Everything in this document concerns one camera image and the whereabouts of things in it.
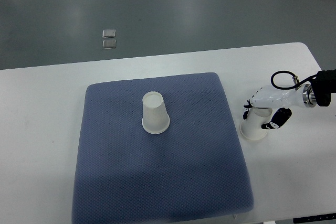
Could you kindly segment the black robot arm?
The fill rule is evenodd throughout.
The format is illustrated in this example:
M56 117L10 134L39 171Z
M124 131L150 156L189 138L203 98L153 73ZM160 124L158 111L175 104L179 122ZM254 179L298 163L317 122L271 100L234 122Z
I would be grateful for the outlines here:
M278 74L292 76L293 85L281 87L275 84L274 78ZM282 127L292 116L291 107L314 108L328 107L332 94L335 93L335 70L321 70L302 81L286 70L277 71L270 77L269 86L261 87L244 104L243 119L246 120L252 109L276 109L271 120L261 124L264 130Z

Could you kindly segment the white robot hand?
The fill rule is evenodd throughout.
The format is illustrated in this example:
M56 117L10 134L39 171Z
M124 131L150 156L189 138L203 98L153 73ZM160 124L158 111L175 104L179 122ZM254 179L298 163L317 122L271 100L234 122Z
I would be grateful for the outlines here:
M264 130L282 127L292 116L292 106L314 108L317 105L311 85L299 89L281 90L273 86L260 88L243 106L243 119L246 120L252 107L278 109L268 123L261 125Z

